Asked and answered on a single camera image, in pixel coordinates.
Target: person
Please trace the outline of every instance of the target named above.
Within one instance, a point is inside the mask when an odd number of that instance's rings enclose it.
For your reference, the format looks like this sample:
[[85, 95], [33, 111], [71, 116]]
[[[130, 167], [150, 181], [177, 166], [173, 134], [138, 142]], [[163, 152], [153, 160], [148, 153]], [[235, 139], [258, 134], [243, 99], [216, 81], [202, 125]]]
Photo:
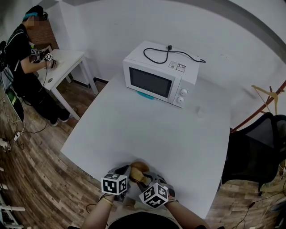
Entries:
[[59, 120], [66, 122], [70, 113], [61, 109], [43, 88], [34, 72], [42, 68], [51, 68], [52, 62], [38, 64], [30, 63], [31, 42], [27, 30], [37, 30], [41, 26], [44, 11], [39, 5], [31, 8], [23, 18], [22, 23], [15, 29], [7, 42], [6, 61], [13, 73], [13, 89], [17, 95], [33, 106], [44, 118], [56, 126]]
[[116, 197], [118, 196], [105, 193], [100, 198], [96, 207], [85, 219], [81, 229], [210, 228], [209, 225], [203, 219], [201, 219], [191, 210], [184, 207], [175, 199], [175, 191], [173, 190], [173, 187], [172, 189], [168, 190], [168, 202], [165, 203], [166, 208], [152, 209], [141, 202], [136, 202], [133, 199], [126, 197], [123, 204], [118, 207], [117, 210], [114, 212], [111, 211], [111, 208], [114, 204], [114, 199]]

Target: electrical cable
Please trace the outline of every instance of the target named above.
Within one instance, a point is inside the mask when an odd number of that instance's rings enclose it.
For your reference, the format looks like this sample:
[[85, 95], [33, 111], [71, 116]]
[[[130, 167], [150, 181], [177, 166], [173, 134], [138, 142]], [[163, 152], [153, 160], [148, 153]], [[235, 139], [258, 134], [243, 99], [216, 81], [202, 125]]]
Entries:
[[[48, 74], [48, 66], [47, 66], [47, 64], [46, 64], [46, 76], [47, 76], [47, 74]], [[45, 82], [46, 82], [46, 76], [45, 76], [45, 80], [44, 80], [44, 83], [43, 83], [41, 89], [40, 89], [37, 93], [39, 93], [39, 92], [43, 89], [43, 87], [44, 87], [44, 85], [45, 85]]]
[[90, 214], [90, 212], [88, 211], [88, 206], [96, 206], [96, 204], [88, 204], [88, 205], [86, 205], [85, 210], [86, 210], [86, 212], [88, 214]]
[[19, 139], [17, 139], [16, 141], [14, 141], [14, 142], [15, 142], [15, 145], [16, 145], [17, 147], [19, 147], [21, 150], [23, 150], [23, 149], [25, 148], [25, 147], [24, 147], [24, 143], [19, 144], [18, 140], [19, 140]]
[[0, 99], [0, 102], [5, 98], [6, 94], [3, 96], [3, 98]]
[[[171, 45], [167, 46], [166, 48], [167, 48], [167, 50], [161, 50], [161, 49], [155, 49], [155, 48], [146, 48], [146, 49], [144, 49], [143, 54], [144, 54], [144, 56], [145, 56], [148, 60], [150, 60], [150, 61], [152, 61], [152, 62], [154, 62], [154, 63], [156, 63], [156, 64], [164, 64], [164, 63], [166, 63], [167, 60], [168, 60], [169, 53], [182, 53], [182, 54], [187, 55], [190, 59], [192, 59], [192, 60], [195, 61], [195, 62], [206, 63], [206, 61], [204, 61], [203, 59], [201, 59], [201, 60], [196, 60], [196, 59], [194, 59], [193, 57], [191, 57], [189, 54], [187, 54], [187, 53], [185, 53], [185, 52], [182, 52], [182, 51], [171, 51], [171, 49], [172, 49], [172, 46], [171, 46]], [[148, 57], [148, 56], [146, 55], [145, 51], [147, 51], [147, 50], [155, 50], [155, 51], [160, 51], [160, 52], [166, 52], [166, 53], [167, 53], [167, 55], [166, 55], [166, 60], [163, 61], [163, 62], [156, 62], [156, 61], [152, 60], [150, 57]]]
[[46, 125], [45, 125], [45, 127], [44, 127], [42, 130], [37, 131], [37, 132], [23, 131], [22, 133], [37, 134], [37, 133], [39, 133], [39, 132], [42, 132], [42, 131], [46, 128], [47, 124], [48, 124], [48, 120], [46, 119]]
[[25, 101], [25, 99], [24, 98], [22, 98], [23, 99], [23, 101], [24, 101], [24, 103], [26, 104], [26, 105], [28, 105], [28, 106], [32, 106], [32, 104], [28, 104], [28, 103], [26, 103], [26, 101]]
[[[285, 180], [285, 182], [284, 182], [283, 189], [282, 189], [281, 192], [276, 193], [276, 194], [274, 194], [274, 195], [271, 195], [271, 196], [269, 196], [269, 197], [266, 197], [266, 198], [264, 198], [264, 199], [261, 199], [261, 200], [252, 202], [252, 203], [249, 205], [249, 207], [248, 207], [248, 209], [247, 209], [247, 212], [246, 212], [244, 218], [242, 219], [242, 221], [244, 221], [243, 229], [245, 228], [245, 223], [246, 223], [246, 222], [245, 222], [245, 218], [246, 218], [246, 216], [247, 216], [247, 213], [248, 213], [249, 209], [252, 208], [255, 203], [260, 202], [260, 201], [263, 201], [263, 200], [265, 200], [265, 199], [269, 199], [269, 198], [271, 198], [271, 197], [273, 197], [273, 196], [276, 196], [276, 195], [278, 195], [278, 194], [280, 194], [280, 193], [283, 193], [284, 196], [286, 196], [285, 193], [284, 193], [284, 186], [285, 186], [285, 184], [286, 184], [286, 180]], [[240, 221], [240, 222], [236, 225], [236, 227], [233, 227], [233, 229], [236, 229], [236, 228], [238, 227], [238, 225], [241, 224], [242, 221]]]
[[282, 168], [280, 164], [279, 164], [279, 167], [284, 170], [284, 168]]

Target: wooden floor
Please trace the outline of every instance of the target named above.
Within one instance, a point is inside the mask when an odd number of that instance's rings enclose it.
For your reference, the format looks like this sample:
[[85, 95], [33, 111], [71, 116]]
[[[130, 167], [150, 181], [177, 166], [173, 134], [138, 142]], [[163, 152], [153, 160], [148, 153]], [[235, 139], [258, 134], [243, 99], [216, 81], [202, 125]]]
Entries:
[[[101, 91], [104, 84], [97, 82], [97, 87]], [[67, 102], [77, 110], [79, 116], [83, 115], [96, 97], [90, 89], [74, 82], [68, 84], [64, 81], [58, 89]], [[23, 103], [23, 108], [25, 130], [41, 130], [46, 121], [32, 107]], [[23, 125], [6, 123], [5, 114], [15, 120], [9, 104], [3, 108], [3, 103], [0, 102], [0, 111], [0, 137], [10, 139], [16, 130], [22, 130]], [[86, 206], [98, 200], [100, 183], [60, 152], [76, 123], [75, 119], [60, 123], [56, 127], [48, 123], [47, 128], [38, 134], [21, 135], [19, 145], [24, 146], [23, 150], [13, 141], [11, 152], [4, 153], [2, 148], [0, 149], [0, 166], [5, 169], [4, 172], [0, 172], [0, 181], [9, 187], [9, 190], [3, 193], [8, 204], [26, 208], [25, 212], [14, 213], [25, 227], [80, 227], [88, 215]], [[232, 181], [222, 185], [206, 220], [212, 228], [235, 227], [245, 216], [248, 205], [259, 200], [257, 194], [257, 184], [253, 182]], [[255, 204], [246, 217], [245, 228], [273, 228], [277, 214], [269, 212], [267, 208], [274, 199], [280, 197], [281, 195], [277, 195]]]

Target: black cable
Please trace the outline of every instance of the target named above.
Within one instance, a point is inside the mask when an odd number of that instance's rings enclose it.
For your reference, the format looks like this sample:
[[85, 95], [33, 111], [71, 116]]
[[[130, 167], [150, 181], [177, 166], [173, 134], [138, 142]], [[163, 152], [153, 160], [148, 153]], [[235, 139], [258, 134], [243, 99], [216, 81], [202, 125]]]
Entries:
[[[47, 74], [48, 74], [48, 66], [47, 66], [47, 64], [46, 64], [46, 76], [47, 76]], [[46, 82], [46, 76], [45, 76], [44, 83], [43, 83], [43, 85], [42, 85], [41, 89], [38, 91], [38, 93], [43, 89], [43, 87], [44, 87], [44, 85], [45, 85], [45, 82]]]
[[[276, 193], [276, 194], [274, 194], [274, 195], [271, 195], [271, 196], [269, 196], [269, 197], [266, 197], [266, 198], [264, 198], [264, 199], [261, 199], [261, 200], [252, 202], [252, 203], [249, 205], [249, 207], [248, 207], [248, 209], [247, 209], [247, 212], [246, 212], [244, 218], [242, 219], [242, 221], [244, 221], [244, 226], [243, 226], [243, 228], [245, 228], [245, 220], [244, 220], [244, 219], [246, 218], [249, 209], [252, 208], [253, 205], [254, 205], [255, 203], [257, 203], [257, 202], [263, 201], [263, 200], [265, 200], [265, 199], [269, 199], [269, 198], [271, 198], [271, 197], [273, 197], [273, 196], [276, 196], [276, 195], [278, 195], [278, 194], [280, 194], [280, 193], [282, 193], [282, 192], [284, 193], [284, 186], [285, 186], [285, 184], [286, 184], [286, 180], [285, 180], [285, 182], [284, 182], [284, 184], [283, 184], [283, 189], [282, 189], [281, 192]], [[240, 222], [236, 225], [235, 229], [238, 227], [239, 224], [241, 224], [242, 221], [240, 221]]]
[[[206, 63], [206, 61], [204, 61], [203, 59], [201, 59], [201, 60], [196, 60], [196, 59], [194, 59], [193, 57], [191, 57], [189, 54], [187, 54], [187, 53], [185, 53], [185, 52], [181, 52], [181, 51], [171, 51], [171, 49], [172, 49], [172, 46], [171, 46], [171, 45], [167, 46], [167, 49], [168, 49], [168, 50], [161, 50], [161, 49], [155, 49], [155, 48], [146, 48], [146, 49], [144, 49], [143, 54], [144, 54], [144, 56], [145, 56], [148, 60], [150, 60], [150, 61], [152, 61], [152, 62], [154, 62], [154, 63], [156, 63], [156, 64], [164, 64], [164, 63], [166, 63], [167, 60], [168, 60], [168, 56], [169, 56], [169, 53], [170, 53], [170, 52], [171, 52], [171, 53], [182, 53], [182, 54], [187, 55], [189, 58], [191, 58], [191, 59], [192, 59], [193, 61], [195, 61], [195, 62]], [[149, 57], [146, 55], [146, 53], [145, 53], [146, 50], [155, 50], [155, 51], [160, 51], [160, 52], [166, 52], [166, 53], [167, 53], [166, 60], [163, 61], [163, 62], [156, 62], [156, 61], [152, 60], [151, 58], [149, 58]]]
[[37, 131], [37, 132], [23, 131], [22, 133], [37, 134], [37, 133], [39, 133], [39, 132], [42, 132], [42, 131], [46, 128], [47, 124], [48, 124], [48, 120], [46, 119], [46, 125], [45, 125], [45, 127], [44, 127], [42, 130]]
[[85, 210], [86, 210], [86, 212], [88, 214], [90, 214], [90, 212], [88, 211], [88, 206], [96, 206], [96, 204], [88, 204], [88, 205], [86, 205]]
[[21, 150], [23, 150], [23, 149], [25, 148], [25, 147], [24, 147], [24, 143], [19, 144], [18, 140], [19, 140], [19, 139], [17, 139], [16, 141], [14, 141], [14, 142], [15, 142], [15, 145], [16, 145], [17, 147], [19, 147]]

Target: power cord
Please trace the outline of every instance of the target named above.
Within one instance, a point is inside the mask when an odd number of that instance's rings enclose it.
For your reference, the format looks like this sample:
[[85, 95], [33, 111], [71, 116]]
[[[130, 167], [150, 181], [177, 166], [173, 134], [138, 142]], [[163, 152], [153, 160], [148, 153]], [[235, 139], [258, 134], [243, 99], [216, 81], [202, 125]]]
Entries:
[[272, 195], [272, 196], [269, 196], [269, 197], [267, 197], [267, 198], [264, 198], [264, 199], [261, 199], [261, 200], [258, 200], [258, 201], [255, 201], [255, 202], [252, 202], [252, 203], [249, 205], [249, 207], [248, 207], [248, 209], [247, 209], [247, 212], [246, 212], [246, 214], [245, 214], [244, 218], [242, 219], [242, 221], [240, 221], [240, 222], [236, 225], [236, 227], [233, 227], [233, 229], [234, 229], [234, 228], [236, 229], [236, 228], [238, 227], [238, 225], [239, 225], [239, 224], [241, 224], [241, 222], [243, 222], [243, 221], [244, 221], [243, 229], [245, 228], [245, 223], [246, 223], [246, 222], [245, 222], [245, 218], [246, 218], [246, 216], [247, 216], [247, 213], [248, 213], [249, 209], [250, 209], [250, 208], [252, 208], [252, 207], [254, 206], [254, 204], [255, 204], [255, 203], [260, 202], [260, 201], [263, 201], [263, 200], [265, 200], [265, 199], [269, 199], [269, 198], [271, 198], [271, 197], [273, 197], [273, 196], [276, 196], [276, 195], [278, 195], [278, 194], [280, 194], [280, 193], [283, 193], [283, 194], [284, 194], [284, 196], [286, 196], [286, 195], [285, 195], [285, 193], [284, 193], [284, 186], [285, 186], [285, 184], [286, 184], [286, 180], [285, 180], [285, 182], [284, 182], [283, 189], [282, 189], [282, 191], [281, 191], [281, 192], [276, 193], [276, 194], [274, 194], [274, 195]]
[[5, 98], [6, 94], [3, 96], [3, 98], [0, 99], [0, 102]]
[[[206, 61], [204, 61], [203, 59], [201, 59], [201, 60], [196, 60], [196, 59], [194, 59], [193, 57], [191, 57], [189, 54], [187, 54], [187, 53], [185, 53], [185, 52], [181, 52], [181, 51], [171, 51], [171, 50], [172, 50], [172, 46], [171, 46], [171, 45], [168, 45], [166, 48], [167, 48], [167, 50], [161, 50], [161, 49], [155, 49], [155, 48], [146, 48], [146, 49], [144, 49], [143, 54], [144, 54], [144, 56], [145, 56], [148, 60], [150, 60], [150, 61], [152, 61], [152, 62], [154, 62], [154, 63], [156, 63], [156, 64], [164, 64], [164, 63], [166, 63], [167, 60], [168, 60], [169, 53], [182, 53], [182, 54], [187, 55], [189, 58], [191, 58], [191, 59], [192, 59], [193, 61], [195, 61], [195, 62], [206, 63]], [[156, 61], [152, 60], [150, 57], [148, 57], [148, 56], [146, 55], [145, 51], [147, 51], [147, 50], [155, 50], [155, 51], [160, 51], [160, 52], [166, 52], [166, 53], [167, 53], [166, 60], [163, 61], [163, 62], [156, 62]]]
[[[47, 64], [46, 64], [46, 76], [47, 76], [47, 74], [48, 74], [48, 66], [47, 66]], [[46, 76], [45, 76], [44, 83], [43, 83], [43, 85], [42, 85], [41, 89], [38, 91], [38, 93], [43, 89], [43, 87], [44, 87], [44, 85], [45, 85], [45, 82], [46, 82]]]
[[96, 206], [96, 205], [97, 205], [97, 204], [88, 204], [88, 205], [86, 205], [86, 207], [85, 207], [86, 212], [87, 212], [88, 214], [90, 214], [90, 212], [88, 211], [88, 206]]
[[37, 133], [39, 133], [39, 132], [42, 132], [42, 131], [43, 131], [43, 130], [46, 128], [47, 124], [48, 124], [48, 120], [46, 119], [46, 125], [45, 125], [45, 127], [44, 127], [42, 130], [40, 130], [40, 131], [37, 131], [37, 132], [22, 131], [22, 132], [21, 132], [21, 134], [22, 134], [22, 133], [31, 133], [31, 134], [37, 134]]

